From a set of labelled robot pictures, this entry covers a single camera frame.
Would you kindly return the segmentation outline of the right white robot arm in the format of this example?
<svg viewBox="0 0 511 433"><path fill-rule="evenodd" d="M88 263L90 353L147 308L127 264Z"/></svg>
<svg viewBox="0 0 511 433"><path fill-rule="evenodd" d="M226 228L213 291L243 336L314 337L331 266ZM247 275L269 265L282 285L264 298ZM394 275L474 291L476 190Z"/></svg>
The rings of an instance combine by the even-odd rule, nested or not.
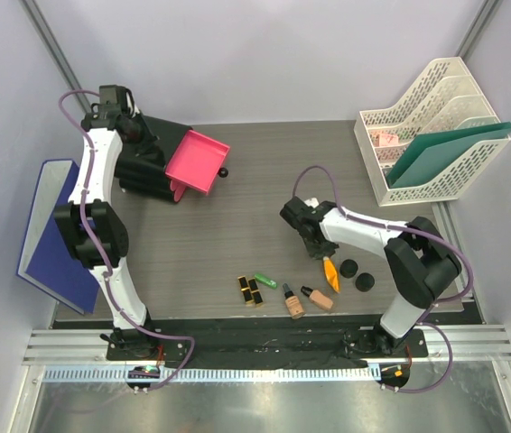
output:
<svg viewBox="0 0 511 433"><path fill-rule="evenodd" d="M373 341L382 355L405 348L414 325L462 271L457 254L425 217L386 221L335 202L296 196L283 205L280 217L300 235L313 259L330 258L347 244L386 260L397 294L374 326Z"/></svg>

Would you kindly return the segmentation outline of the beige spray bottle black cap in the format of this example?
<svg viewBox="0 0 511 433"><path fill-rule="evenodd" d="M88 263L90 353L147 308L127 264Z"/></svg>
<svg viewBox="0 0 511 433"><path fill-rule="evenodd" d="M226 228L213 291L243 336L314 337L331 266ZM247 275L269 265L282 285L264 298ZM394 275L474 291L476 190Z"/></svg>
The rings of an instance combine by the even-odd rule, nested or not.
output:
<svg viewBox="0 0 511 433"><path fill-rule="evenodd" d="M287 283L283 284L283 295L285 306L291 318L298 319L303 317L305 314L304 308L298 297L294 294L294 292Z"/></svg>

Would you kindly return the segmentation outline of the orange tube white cap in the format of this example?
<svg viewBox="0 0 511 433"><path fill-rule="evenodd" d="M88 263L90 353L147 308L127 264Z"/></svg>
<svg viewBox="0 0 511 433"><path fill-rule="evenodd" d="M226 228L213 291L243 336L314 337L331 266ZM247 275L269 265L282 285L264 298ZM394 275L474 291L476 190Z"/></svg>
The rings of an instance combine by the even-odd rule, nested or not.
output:
<svg viewBox="0 0 511 433"><path fill-rule="evenodd" d="M322 263L327 283L336 293L340 293L339 272L334 262L328 256L324 256Z"/></svg>

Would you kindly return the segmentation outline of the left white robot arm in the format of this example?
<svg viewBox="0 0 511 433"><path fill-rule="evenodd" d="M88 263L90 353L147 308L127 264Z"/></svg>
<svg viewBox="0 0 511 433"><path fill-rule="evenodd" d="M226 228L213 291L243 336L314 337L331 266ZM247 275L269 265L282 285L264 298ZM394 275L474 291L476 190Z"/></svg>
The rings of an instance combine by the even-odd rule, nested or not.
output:
<svg viewBox="0 0 511 433"><path fill-rule="evenodd" d="M60 97L59 109L82 135L82 157L72 192L53 211L72 259L96 280L113 316L106 341L138 359L152 358L159 338L140 300L127 266L129 235L111 204L116 164L124 139L139 142L144 124L131 91L107 85L99 91L73 90Z"/></svg>

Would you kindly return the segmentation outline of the beige foundation bottle black cap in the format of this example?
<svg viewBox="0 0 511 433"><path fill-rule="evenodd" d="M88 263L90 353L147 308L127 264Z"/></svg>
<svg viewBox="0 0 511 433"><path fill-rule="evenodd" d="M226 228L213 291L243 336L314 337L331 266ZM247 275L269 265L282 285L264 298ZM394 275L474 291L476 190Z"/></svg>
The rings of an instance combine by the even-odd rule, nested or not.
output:
<svg viewBox="0 0 511 433"><path fill-rule="evenodd" d="M301 286L301 293L319 309L323 311L332 311L333 300L324 295L320 290L315 290L307 286Z"/></svg>

